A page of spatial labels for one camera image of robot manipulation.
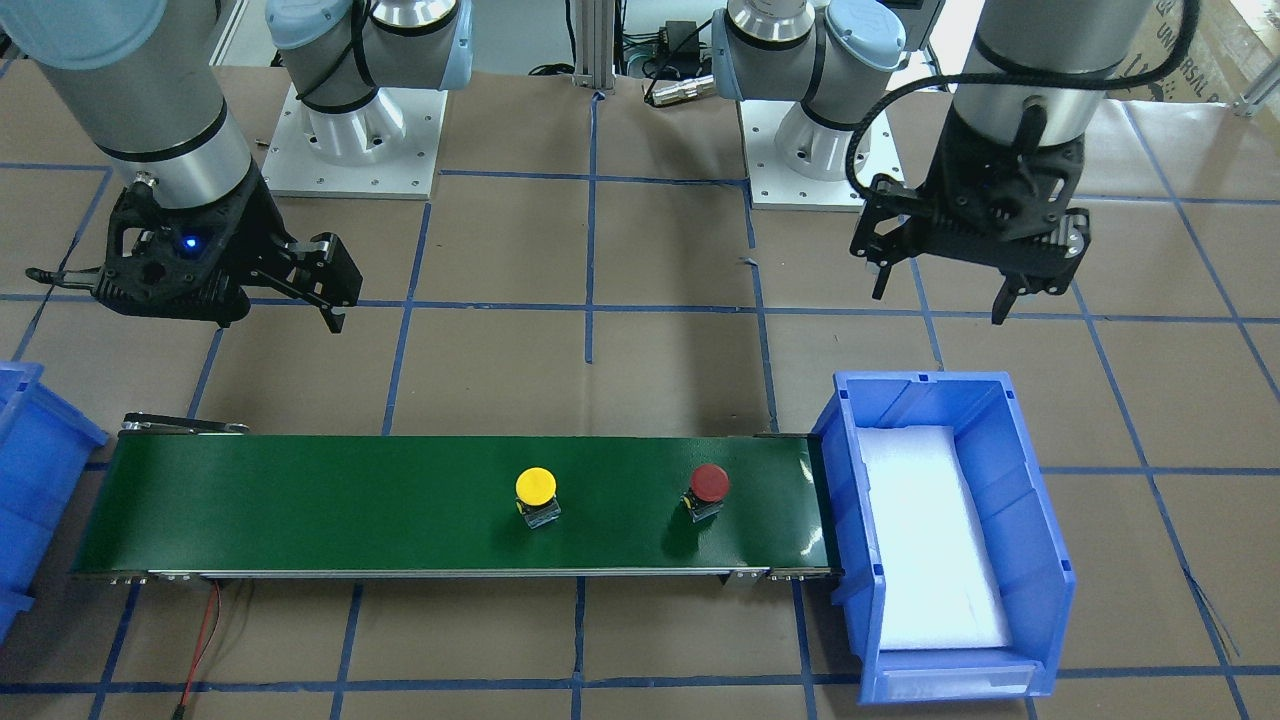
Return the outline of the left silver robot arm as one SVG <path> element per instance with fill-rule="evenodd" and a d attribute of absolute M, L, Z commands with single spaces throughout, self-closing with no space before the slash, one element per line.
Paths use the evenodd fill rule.
<path fill-rule="evenodd" d="M 791 101 L 844 147 L 826 170 L 861 197 L 850 252 L 877 269 L 879 299 L 900 263 L 922 255 L 989 266 L 1004 278 L 991 320 L 1024 296 L 1064 293 L 1091 242 L 1073 208 L 1085 131 L 1108 92 L 1162 79 L 1184 61 L 1202 5 L 1185 1 L 1167 56 L 1120 76 L 1149 1 L 987 1 L 963 70 L 890 88 L 908 29 L 879 1 L 728 1 L 710 18 L 719 96 Z M 922 88 L 951 85 L 925 179 L 863 178 L 856 151 L 873 122 Z"/>

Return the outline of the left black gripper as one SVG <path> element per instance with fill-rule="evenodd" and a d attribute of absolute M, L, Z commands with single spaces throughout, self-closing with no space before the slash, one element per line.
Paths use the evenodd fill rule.
<path fill-rule="evenodd" d="M 850 252 L 876 269 L 876 301 L 896 265 L 920 255 L 997 269 L 993 325 L 1020 297 L 1066 292 L 1091 246 L 1091 214 L 1069 206 L 1084 140 L 1042 145 L 1048 118 L 1046 101 L 1028 100 L 1012 141 L 997 143 L 951 110 L 920 186 L 873 178 Z"/>

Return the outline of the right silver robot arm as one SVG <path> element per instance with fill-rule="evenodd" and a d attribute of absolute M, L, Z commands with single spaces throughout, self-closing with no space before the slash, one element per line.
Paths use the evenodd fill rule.
<path fill-rule="evenodd" d="M 101 265 L 42 270 L 127 316 L 243 319 L 246 290 L 315 306 L 332 333 L 364 278 L 338 234 L 291 236 L 209 64 L 219 1 L 5 1 L 3 31 L 32 59 L 123 178 Z M 408 131 L 392 88 L 471 77 L 468 1 L 270 1 L 271 41 L 305 138 L 338 165 L 383 161 Z"/>

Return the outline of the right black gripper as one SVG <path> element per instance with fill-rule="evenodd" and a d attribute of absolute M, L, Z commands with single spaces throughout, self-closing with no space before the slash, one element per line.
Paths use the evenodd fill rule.
<path fill-rule="evenodd" d="M 186 209 L 157 201 L 147 173 L 118 196 L 101 266 L 46 272 L 35 282 L 83 290 L 128 316 L 215 322 L 223 328 L 251 307 L 248 286 L 268 287 L 317 307 L 339 334 L 347 307 L 358 302 L 364 277 L 340 237 L 293 238 L 257 167 L 221 199 Z"/>

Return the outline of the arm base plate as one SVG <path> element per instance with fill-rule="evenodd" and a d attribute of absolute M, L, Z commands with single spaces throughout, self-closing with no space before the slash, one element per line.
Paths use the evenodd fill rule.
<path fill-rule="evenodd" d="M 845 159 L 851 133 L 815 123 L 799 101 L 739 104 L 751 204 L 790 211 L 860 211 Z"/>
<path fill-rule="evenodd" d="M 289 90 L 262 163 L 278 197 L 428 201 L 448 92 L 380 88 L 355 111 L 326 114 Z"/>

